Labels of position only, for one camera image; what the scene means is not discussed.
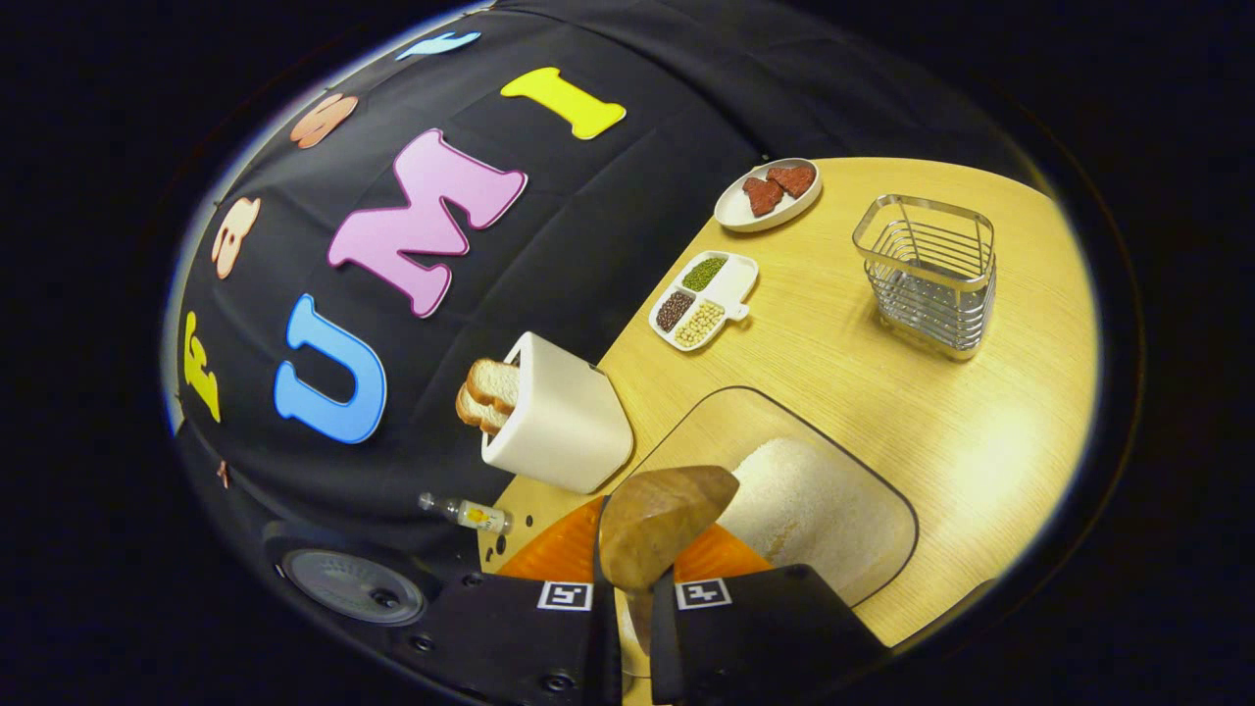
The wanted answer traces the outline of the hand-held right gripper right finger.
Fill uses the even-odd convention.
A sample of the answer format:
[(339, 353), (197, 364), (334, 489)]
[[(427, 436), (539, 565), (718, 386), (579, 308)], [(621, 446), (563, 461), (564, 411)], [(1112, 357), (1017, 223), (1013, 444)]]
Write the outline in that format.
[(771, 566), (712, 525), (653, 586), (656, 705), (814, 705), (890, 650), (811, 566)]

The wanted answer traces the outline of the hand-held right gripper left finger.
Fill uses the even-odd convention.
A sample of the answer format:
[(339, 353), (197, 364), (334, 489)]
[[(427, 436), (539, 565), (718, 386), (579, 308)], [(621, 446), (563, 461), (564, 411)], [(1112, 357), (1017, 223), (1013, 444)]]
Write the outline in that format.
[(558, 557), (586, 564), (577, 578), (458, 576), (397, 631), (398, 662), (461, 703), (622, 703), (615, 593), (596, 548), (605, 502), (587, 502), (537, 537), (574, 538)]

